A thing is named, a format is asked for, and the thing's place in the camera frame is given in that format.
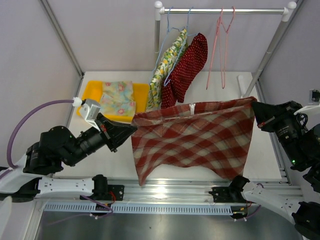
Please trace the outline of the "red plaid skirt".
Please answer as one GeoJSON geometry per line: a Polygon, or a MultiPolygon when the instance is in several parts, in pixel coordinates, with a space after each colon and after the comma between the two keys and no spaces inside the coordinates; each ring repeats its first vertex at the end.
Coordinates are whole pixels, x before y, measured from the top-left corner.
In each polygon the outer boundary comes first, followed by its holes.
{"type": "Polygon", "coordinates": [[[203,167],[222,179],[241,176],[247,161],[255,97],[196,102],[150,112],[132,119],[134,165],[140,185],[161,165],[203,167]]]}

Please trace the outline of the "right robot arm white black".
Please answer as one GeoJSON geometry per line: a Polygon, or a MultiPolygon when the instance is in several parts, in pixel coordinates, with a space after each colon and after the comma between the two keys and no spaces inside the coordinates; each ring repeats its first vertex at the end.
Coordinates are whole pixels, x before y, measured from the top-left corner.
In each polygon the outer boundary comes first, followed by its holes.
{"type": "MultiPolygon", "coordinates": [[[[303,179],[318,193],[320,126],[315,125],[312,129],[307,129],[310,107],[303,107],[295,101],[278,105],[253,102],[251,106],[258,128],[264,132],[275,133],[291,163],[290,168],[299,172],[307,170],[303,179]]],[[[305,238],[320,238],[319,203],[289,200],[243,176],[236,176],[228,186],[228,191],[234,201],[253,202],[282,216],[305,238]]]]}

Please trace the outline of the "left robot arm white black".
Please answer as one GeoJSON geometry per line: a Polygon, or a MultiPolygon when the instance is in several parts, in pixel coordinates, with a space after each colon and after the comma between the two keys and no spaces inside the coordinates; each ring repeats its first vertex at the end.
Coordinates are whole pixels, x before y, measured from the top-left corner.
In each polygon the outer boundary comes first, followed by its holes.
{"type": "Polygon", "coordinates": [[[55,126],[41,133],[38,142],[29,147],[17,168],[0,169],[0,199],[11,197],[14,203],[44,198],[75,198],[95,201],[122,201],[123,185],[108,184],[102,174],[86,178],[52,178],[63,166],[74,167],[103,147],[113,153],[137,127],[110,120],[101,113],[92,126],[78,137],[65,126],[55,126]]]}

